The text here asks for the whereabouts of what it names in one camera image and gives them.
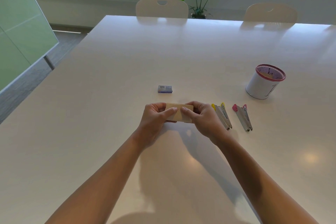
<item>forearm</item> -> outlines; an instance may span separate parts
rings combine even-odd
[[[111,214],[143,147],[132,136],[85,181],[46,224],[103,224]]]
[[[263,224],[316,224],[248,152],[225,132],[213,140],[225,155]]]

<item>beige chair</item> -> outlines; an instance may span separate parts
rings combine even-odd
[[[140,0],[135,7],[137,16],[188,18],[188,5],[181,0]]]
[[[286,4],[257,3],[245,13],[244,21],[296,23],[297,12]]]

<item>metal mesh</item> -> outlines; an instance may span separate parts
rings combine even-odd
[[[272,75],[272,79],[282,80],[285,77],[285,74],[280,69],[270,66],[270,65],[259,65],[257,70],[261,73],[267,73]]]

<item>small box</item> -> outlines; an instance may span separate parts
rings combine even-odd
[[[191,111],[194,111],[194,106],[193,105],[183,105],[183,104],[173,104],[173,103],[167,103],[166,105],[166,110],[171,108],[171,107],[177,107],[177,113],[168,117],[167,120],[173,120],[173,121],[182,121],[182,122],[187,122],[187,123],[192,123],[192,120],[185,116],[184,114],[181,113],[181,107],[188,108]]]
[[[172,93],[173,92],[173,86],[159,85],[157,91],[158,91],[158,93]]]

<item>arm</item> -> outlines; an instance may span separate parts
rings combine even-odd
[[[187,108],[181,112],[224,154],[263,224],[317,224],[229,134],[211,105],[197,101],[188,104],[194,106],[194,112]]]
[[[53,213],[46,224],[106,223],[141,152],[154,143],[165,120],[177,108],[166,103],[146,105],[139,127],[99,168]]]

